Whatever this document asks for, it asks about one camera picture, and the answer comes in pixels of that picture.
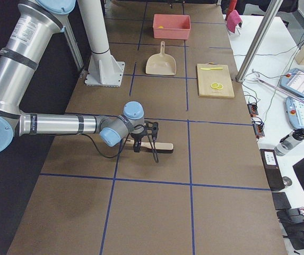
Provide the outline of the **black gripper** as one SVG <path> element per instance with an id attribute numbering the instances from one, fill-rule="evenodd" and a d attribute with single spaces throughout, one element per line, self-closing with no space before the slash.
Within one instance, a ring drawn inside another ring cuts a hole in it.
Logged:
<path id="1" fill-rule="evenodd" d="M 158 122 L 150 122 L 145 120 L 144 124 L 138 124 L 134 127 L 134 132 L 131 133 L 131 137 L 134 139 L 133 150 L 134 152 L 140 152 L 141 140 L 144 137 L 150 138 L 152 141 L 157 140 L 159 130 Z"/>

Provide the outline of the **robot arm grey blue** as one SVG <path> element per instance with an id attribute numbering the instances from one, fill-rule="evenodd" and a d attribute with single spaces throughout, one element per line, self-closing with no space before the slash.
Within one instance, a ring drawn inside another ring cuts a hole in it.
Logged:
<path id="1" fill-rule="evenodd" d="M 144 118 L 142 105 L 128 102 L 117 117 L 84 114 L 26 113 L 20 104 L 39 109 L 51 105 L 57 90 L 47 85 L 29 88 L 39 62 L 54 34 L 66 37 L 75 64 L 82 68 L 82 56 L 75 42 L 68 16 L 78 8 L 91 49 L 89 86 L 119 87 L 125 63 L 111 54 L 100 1 L 19 1 L 20 17 L 4 48 L 0 50 L 0 152 L 14 137 L 28 135 L 99 134 L 106 145 L 125 145 L 132 138 L 133 150 L 139 152 L 142 139 L 148 138 L 156 153 L 158 124 Z"/>

